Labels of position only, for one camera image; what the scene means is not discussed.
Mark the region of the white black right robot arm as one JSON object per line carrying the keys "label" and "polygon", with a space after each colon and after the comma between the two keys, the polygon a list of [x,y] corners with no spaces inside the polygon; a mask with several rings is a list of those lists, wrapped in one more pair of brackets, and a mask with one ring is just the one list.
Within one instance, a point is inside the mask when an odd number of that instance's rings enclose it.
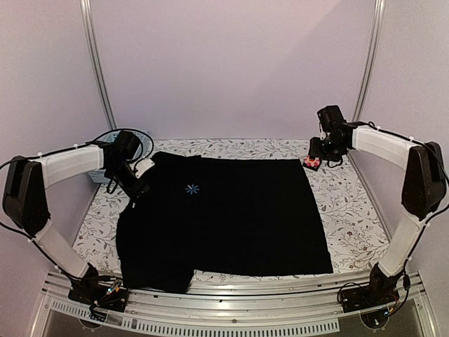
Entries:
{"label": "white black right robot arm", "polygon": [[344,285],[337,301],[344,312],[354,312],[393,300],[395,305],[382,313],[388,318],[396,313],[403,302],[396,289],[398,280],[405,290],[410,288],[406,265],[428,224],[447,211],[440,203],[448,189],[448,174],[443,165],[438,143],[422,143],[384,130],[374,123],[348,122],[337,105],[324,107],[317,113],[320,136],[309,142],[309,152],[302,165],[318,170],[322,161],[340,165],[351,150],[366,152],[399,167],[405,173],[401,192],[403,215],[389,247],[370,271],[366,286]]}

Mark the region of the black t-shirt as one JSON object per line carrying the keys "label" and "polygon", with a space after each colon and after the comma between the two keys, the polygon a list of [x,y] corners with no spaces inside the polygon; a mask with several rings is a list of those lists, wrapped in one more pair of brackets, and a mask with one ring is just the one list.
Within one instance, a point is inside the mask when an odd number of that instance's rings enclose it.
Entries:
{"label": "black t-shirt", "polygon": [[116,227],[125,287],[184,293],[196,271],[249,277],[333,272],[299,159],[153,155],[148,193]]}

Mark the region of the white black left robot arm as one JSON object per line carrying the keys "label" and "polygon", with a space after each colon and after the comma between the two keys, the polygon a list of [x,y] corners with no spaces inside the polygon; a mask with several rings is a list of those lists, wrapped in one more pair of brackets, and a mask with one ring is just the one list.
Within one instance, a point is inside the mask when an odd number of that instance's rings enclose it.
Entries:
{"label": "white black left robot arm", "polygon": [[91,171],[104,171],[132,199],[149,191],[143,175],[154,166],[139,139],[139,130],[121,128],[115,140],[101,137],[35,157],[16,156],[8,169],[2,208],[14,222],[12,232],[33,244],[71,284],[69,299],[89,306],[91,315],[104,319],[105,311],[124,312],[128,289],[117,277],[100,275],[70,246],[53,226],[46,191],[54,184]]}

